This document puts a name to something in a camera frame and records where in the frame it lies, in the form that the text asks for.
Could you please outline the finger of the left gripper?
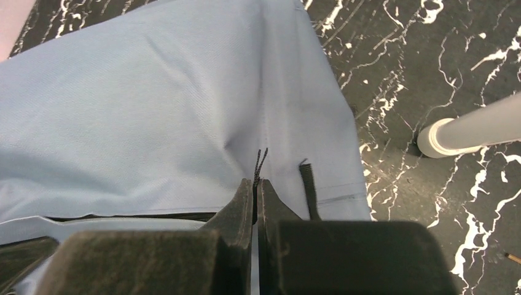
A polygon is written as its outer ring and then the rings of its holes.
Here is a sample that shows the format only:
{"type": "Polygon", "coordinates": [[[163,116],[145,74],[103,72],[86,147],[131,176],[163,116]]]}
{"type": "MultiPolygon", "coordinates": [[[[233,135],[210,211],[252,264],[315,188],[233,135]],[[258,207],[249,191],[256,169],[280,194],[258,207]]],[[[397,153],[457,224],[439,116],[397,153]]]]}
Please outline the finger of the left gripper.
{"type": "Polygon", "coordinates": [[[39,267],[58,248],[50,237],[1,245],[1,294],[16,294],[14,286],[39,267]]]}

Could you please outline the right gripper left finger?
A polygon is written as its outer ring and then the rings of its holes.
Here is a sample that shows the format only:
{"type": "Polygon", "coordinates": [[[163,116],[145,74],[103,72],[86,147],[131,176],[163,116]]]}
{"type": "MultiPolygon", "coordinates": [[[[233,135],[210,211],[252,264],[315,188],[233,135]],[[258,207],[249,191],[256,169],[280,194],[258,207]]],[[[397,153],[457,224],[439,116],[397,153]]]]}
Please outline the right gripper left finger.
{"type": "Polygon", "coordinates": [[[198,230],[83,231],[53,256],[38,294],[249,294],[253,184],[198,230]]]}

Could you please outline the blue student backpack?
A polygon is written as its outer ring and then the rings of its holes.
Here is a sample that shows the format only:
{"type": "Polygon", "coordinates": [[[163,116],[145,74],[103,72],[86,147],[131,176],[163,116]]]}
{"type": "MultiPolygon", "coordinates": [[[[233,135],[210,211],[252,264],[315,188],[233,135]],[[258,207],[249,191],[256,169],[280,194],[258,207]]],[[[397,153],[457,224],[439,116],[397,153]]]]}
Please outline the blue student backpack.
{"type": "Polygon", "coordinates": [[[1,245],[198,230],[243,179],[258,264],[263,180],[300,219],[370,220],[355,118],[300,1],[155,1],[1,63],[1,245]]]}

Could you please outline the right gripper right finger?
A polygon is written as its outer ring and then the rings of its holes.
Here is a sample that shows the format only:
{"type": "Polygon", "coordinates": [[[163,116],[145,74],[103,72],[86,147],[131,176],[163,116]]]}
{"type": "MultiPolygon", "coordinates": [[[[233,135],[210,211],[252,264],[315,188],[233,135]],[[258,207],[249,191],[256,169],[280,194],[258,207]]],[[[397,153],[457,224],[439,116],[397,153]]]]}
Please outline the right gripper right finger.
{"type": "Polygon", "coordinates": [[[257,186],[261,294],[456,294],[441,248],[409,221],[306,221],[257,186]]]}

